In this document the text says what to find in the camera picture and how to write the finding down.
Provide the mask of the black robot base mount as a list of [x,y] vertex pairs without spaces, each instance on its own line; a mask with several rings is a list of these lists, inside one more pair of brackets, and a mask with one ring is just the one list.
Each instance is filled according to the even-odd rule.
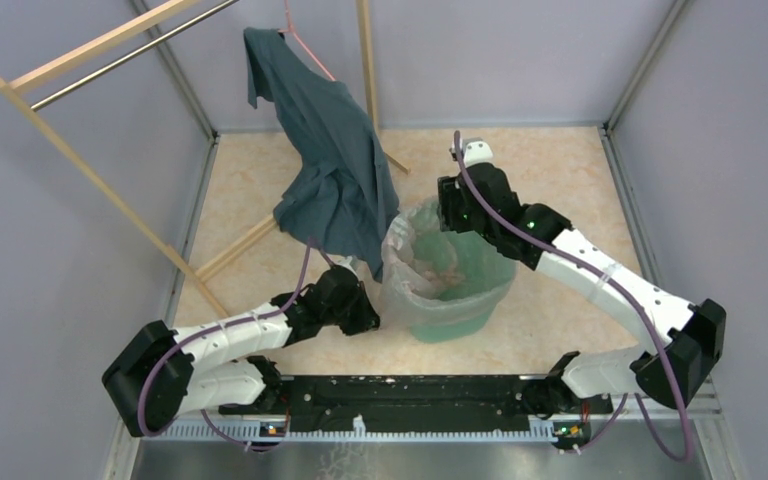
[[276,417],[290,430],[347,431],[359,416],[374,432],[523,431],[562,414],[610,414],[610,398],[576,397],[555,378],[521,375],[284,377],[252,405],[225,402],[223,416]]

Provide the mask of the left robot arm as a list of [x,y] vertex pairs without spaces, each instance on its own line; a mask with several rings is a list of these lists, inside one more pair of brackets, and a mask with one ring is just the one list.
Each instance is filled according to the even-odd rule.
[[134,438],[157,436],[180,415],[225,405],[268,413],[279,404],[281,375],[262,357],[334,326],[345,336],[379,328],[363,281],[335,265],[314,283],[279,294],[242,314],[174,329],[144,325],[102,375],[102,384]]

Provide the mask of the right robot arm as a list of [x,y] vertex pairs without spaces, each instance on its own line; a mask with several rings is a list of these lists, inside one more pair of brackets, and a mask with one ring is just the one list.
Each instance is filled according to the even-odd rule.
[[545,204],[522,204],[506,174],[482,162],[467,167],[486,211],[461,175],[437,181],[444,231],[474,232],[502,256],[583,295],[638,341],[602,353],[565,354],[546,385],[549,404],[572,412],[601,394],[641,394],[675,409],[688,405],[723,352],[727,314],[712,299],[699,304],[638,276],[594,246]]

